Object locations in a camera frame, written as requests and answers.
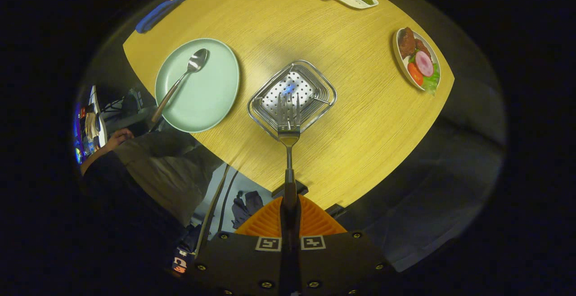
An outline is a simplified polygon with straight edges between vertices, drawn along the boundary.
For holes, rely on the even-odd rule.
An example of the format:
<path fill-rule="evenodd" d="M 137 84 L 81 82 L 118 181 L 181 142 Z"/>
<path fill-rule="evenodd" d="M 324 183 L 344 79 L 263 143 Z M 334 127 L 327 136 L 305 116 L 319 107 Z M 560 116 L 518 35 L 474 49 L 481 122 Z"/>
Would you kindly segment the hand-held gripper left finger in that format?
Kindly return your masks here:
<path fill-rule="evenodd" d="M 195 286 L 210 296 L 289 296 L 290 195 L 264 206 L 238 234 L 201 238 L 193 269 Z"/>

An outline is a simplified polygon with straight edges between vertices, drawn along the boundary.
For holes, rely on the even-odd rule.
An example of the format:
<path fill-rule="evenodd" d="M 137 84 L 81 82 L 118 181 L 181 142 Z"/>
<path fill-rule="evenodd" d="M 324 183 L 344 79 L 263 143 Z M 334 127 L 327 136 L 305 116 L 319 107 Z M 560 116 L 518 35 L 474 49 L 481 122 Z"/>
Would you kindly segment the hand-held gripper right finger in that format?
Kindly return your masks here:
<path fill-rule="evenodd" d="M 376 296 L 392 265 L 366 232 L 346 230 L 305 196 L 298 197 L 297 282 L 301 296 Z"/>

